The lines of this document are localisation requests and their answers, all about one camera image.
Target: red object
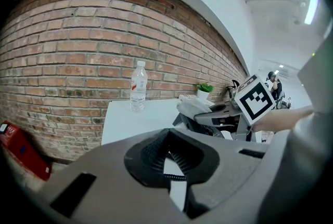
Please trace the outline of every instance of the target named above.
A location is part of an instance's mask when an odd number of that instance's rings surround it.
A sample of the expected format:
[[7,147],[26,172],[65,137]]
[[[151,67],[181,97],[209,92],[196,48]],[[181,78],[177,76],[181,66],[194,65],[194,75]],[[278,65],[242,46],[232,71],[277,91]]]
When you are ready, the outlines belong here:
[[8,124],[4,134],[0,134],[0,141],[20,161],[23,166],[36,174],[42,180],[47,180],[51,174],[51,165],[48,165],[34,150],[19,127]]

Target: black slot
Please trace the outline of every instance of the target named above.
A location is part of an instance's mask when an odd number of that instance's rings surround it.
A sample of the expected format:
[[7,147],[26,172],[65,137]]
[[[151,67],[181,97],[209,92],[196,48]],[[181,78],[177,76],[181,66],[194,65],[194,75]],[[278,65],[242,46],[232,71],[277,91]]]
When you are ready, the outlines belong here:
[[54,210],[70,217],[83,196],[95,181],[96,176],[89,173],[81,173],[63,192],[50,204]]
[[248,155],[251,157],[256,157],[258,159],[262,159],[265,155],[264,152],[260,152],[260,151],[254,151],[254,150],[250,150],[250,149],[242,149],[239,151],[240,154],[243,155]]

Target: white table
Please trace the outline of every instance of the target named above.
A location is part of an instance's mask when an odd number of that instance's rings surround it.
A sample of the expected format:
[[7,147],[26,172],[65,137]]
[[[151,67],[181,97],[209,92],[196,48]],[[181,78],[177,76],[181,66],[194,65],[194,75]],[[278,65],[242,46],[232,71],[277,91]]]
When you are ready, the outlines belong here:
[[152,130],[173,128],[178,116],[178,99],[147,100],[143,111],[130,110],[130,102],[109,103],[103,128],[102,145],[123,140]]

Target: water bottle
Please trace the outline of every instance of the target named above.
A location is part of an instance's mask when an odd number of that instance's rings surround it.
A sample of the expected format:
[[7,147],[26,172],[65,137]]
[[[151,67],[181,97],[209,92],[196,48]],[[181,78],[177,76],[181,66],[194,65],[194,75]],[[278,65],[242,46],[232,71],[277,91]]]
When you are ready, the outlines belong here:
[[146,99],[146,86],[148,76],[145,70],[146,63],[144,61],[138,61],[137,67],[132,74],[131,79],[131,110],[140,111],[143,110]]

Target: hand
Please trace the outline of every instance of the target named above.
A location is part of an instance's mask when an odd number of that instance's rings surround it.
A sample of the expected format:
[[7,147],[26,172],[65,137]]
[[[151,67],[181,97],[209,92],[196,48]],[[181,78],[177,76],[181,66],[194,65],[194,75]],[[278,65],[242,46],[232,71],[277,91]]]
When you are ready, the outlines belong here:
[[253,126],[252,131],[255,133],[261,130],[278,132],[281,130],[293,129],[296,122],[313,113],[312,106],[296,110],[271,110]]

